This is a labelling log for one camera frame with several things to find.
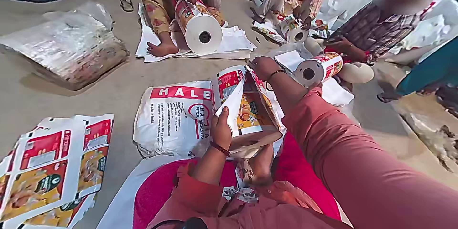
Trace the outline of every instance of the red clothing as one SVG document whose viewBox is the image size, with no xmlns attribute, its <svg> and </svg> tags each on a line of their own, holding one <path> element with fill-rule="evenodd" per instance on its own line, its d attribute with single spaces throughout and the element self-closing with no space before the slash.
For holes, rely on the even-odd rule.
<svg viewBox="0 0 458 229">
<path fill-rule="evenodd" d="M 457 227 L 458 192 L 382 150 L 346 115 L 326 103 L 321 89 L 311 90 L 286 114 L 283 124 L 355 228 Z M 201 217 L 209 229 L 350 228 L 309 208 L 283 204 L 264 195 L 258 204 L 217 217 L 221 191 L 184 176 L 150 226 L 168 219 Z"/>
<path fill-rule="evenodd" d="M 169 199 L 178 184 L 176 176 L 178 168 L 197 162 L 198 159 L 193 158 L 166 164 L 145 180 L 135 195 L 133 229 L 145 229 Z M 234 169 L 234 163 L 226 162 L 224 164 L 221 187 L 236 186 Z M 287 133 L 283 140 L 282 154 L 278 159 L 273 179 L 288 181 L 310 196 L 323 214 L 337 220 L 341 219 L 334 197 L 315 175 L 312 166 L 306 161 L 299 145 L 290 133 Z"/>
</svg>

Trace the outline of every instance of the slipper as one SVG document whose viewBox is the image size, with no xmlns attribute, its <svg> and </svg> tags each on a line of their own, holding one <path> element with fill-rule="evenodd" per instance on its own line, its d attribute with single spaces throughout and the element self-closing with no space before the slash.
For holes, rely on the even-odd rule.
<svg viewBox="0 0 458 229">
<path fill-rule="evenodd" d="M 382 97 L 382 96 L 380 96 L 380 94 L 377 95 L 377 99 L 380 100 L 383 103 L 390 103 L 391 101 L 393 101 L 393 99 Z"/>
<path fill-rule="evenodd" d="M 134 5 L 132 3 L 132 0 L 119 0 L 121 2 L 121 4 L 119 6 L 121 6 L 121 8 L 125 11 L 125 12 L 133 12 L 134 11 Z"/>
</svg>

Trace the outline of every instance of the printed packaging roll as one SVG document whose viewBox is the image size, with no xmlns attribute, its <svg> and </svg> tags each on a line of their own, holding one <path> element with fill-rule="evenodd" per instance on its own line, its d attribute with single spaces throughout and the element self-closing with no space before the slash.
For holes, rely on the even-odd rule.
<svg viewBox="0 0 458 229">
<path fill-rule="evenodd" d="M 309 35 L 309 31 L 303 30 L 293 15 L 285 17 L 280 22 L 280 30 L 288 43 L 304 42 Z"/>
<path fill-rule="evenodd" d="M 196 5 L 181 0 L 175 4 L 175 18 L 189 49 L 198 54 L 213 53 L 221 44 L 223 31 L 201 0 Z"/>
<path fill-rule="evenodd" d="M 342 68 L 342 57 L 334 52 L 326 52 L 301 62 L 293 75 L 304 86 L 310 86 L 315 82 L 324 82 L 336 75 Z"/>
</svg>

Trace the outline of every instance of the dirty floor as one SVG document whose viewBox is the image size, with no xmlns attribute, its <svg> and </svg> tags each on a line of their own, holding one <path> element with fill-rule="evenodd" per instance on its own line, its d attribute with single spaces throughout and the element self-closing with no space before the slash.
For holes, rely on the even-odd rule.
<svg viewBox="0 0 458 229">
<path fill-rule="evenodd" d="M 75 92 L 44 81 L 0 57 L 0 156 L 5 156 L 17 137 L 31 130 L 42 118 L 114 114 L 114 131 L 104 184 L 98 193 L 95 208 L 77 224 L 75 228 L 78 229 L 94 229 L 97 226 L 123 181 L 140 161 L 140 155 L 132 144 L 132 131 L 135 113 L 146 88 L 206 80 L 224 68 L 244 63 L 176 58 L 145 64 L 142 60 L 136 60 L 134 53 L 141 35 L 138 15 L 136 10 L 133 13 L 122 11 L 119 0 L 60 0 L 49 4 L 0 0 L 3 7 L 0 11 L 0 35 L 38 24 L 44 20 L 41 17 L 43 13 L 71 10 L 86 1 L 96 1 L 106 6 L 115 21 L 114 34 L 125 42 L 132 53 L 128 63 L 106 74 L 91 86 Z M 137 7 L 140 0 L 132 1 Z M 253 55 L 263 54 L 277 45 L 251 30 L 250 4 L 247 0 L 223 0 L 222 12 L 230 26 L 238 25 L 244 29 L 251 42 L 258 46 Z M 376 80 L 358 85 L 354 91 L 354 115 L 361 126 L 387 151 L 458 190 L 458 178 L 440 166 L 415 134 L 404 125 L 392 105 L 376 99 L 375 95 L 381 92 Z M 438 110 L 445 113 L 440 106 L 433 107 L 414 106 L 426 114 L 437 115 Z"/>
</svg>

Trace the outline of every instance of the bangle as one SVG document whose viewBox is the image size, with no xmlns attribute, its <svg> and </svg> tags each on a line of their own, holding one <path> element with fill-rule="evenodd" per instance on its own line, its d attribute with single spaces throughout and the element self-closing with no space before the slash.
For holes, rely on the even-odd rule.
<svg viewBox="0 0 458 229">
<path fill-rule="evenodd" d="M 285 72 L 284 70 L 274 71 L 274 72 L 269 76 L 269 78 L 267 78 L 266 81 L 268 82 L 270 79 L 272 79 L 272 76 L 273 76 L 273 75 L 275 75 L 276 73 L 279 73 L 279 72 L 284 72 L 284 73 L 286 74 L 286 72 Z"/>
<path fill-rule="evenodd" d="M 210 142 L 210 146 L 214 147 L 215 149 L 221 151 L 224 155 L 226 155 L 227 157 L 230 157 L 230 153 L 228 150 L 226 150 L 225 148 L 221 147 L 220 145 L 214 143 L 213 141 Z"/>
</svg>

